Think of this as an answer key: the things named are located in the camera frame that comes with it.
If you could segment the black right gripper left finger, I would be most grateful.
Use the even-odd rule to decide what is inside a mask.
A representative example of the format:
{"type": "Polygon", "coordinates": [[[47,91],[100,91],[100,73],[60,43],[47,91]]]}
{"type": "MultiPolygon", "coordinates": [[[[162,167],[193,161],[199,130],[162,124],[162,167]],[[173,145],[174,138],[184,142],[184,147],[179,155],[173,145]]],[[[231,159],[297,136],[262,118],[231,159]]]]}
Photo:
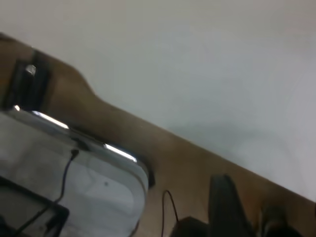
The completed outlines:
{"type": "Polygon", "coordinates": [[[209,190],[209,236],[253,237],[236,186],[226,174],[213,175],[209,190]]]}

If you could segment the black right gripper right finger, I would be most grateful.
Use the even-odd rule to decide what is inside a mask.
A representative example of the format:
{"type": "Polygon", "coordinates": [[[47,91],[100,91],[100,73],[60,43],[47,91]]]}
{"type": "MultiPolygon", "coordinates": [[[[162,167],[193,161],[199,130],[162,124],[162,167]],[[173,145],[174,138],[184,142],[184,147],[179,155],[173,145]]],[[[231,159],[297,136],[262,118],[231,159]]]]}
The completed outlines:
{"type": "Polygon", "coordinates": [[[295,237],[296,231],[289,226],[284,208],[265,205],[260,214],[261,237],[295,237]]]}

